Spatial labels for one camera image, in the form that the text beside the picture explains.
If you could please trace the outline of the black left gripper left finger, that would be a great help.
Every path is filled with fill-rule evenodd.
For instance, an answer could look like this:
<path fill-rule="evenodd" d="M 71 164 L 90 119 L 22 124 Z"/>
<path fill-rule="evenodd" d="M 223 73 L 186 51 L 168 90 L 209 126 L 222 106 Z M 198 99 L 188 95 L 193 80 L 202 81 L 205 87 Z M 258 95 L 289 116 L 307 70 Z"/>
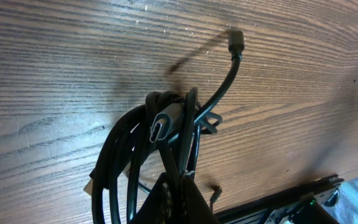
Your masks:
<path fill-rule="evenodd" d="M 178 217 L 176 192 L 168 175 L 162 173 L 130 224 L 175 223 Z"/>

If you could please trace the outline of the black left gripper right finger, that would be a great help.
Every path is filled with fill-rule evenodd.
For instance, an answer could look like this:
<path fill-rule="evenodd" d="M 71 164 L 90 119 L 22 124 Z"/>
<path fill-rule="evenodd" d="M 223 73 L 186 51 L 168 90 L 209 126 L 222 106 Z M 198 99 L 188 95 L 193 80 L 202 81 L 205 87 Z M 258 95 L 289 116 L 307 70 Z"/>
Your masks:
<path fill-rule="evenodd" d="M 189 175 L 185 175 L 181 179 L 181 212 L 186 224 L 218 223 L 194 180 Z"/>

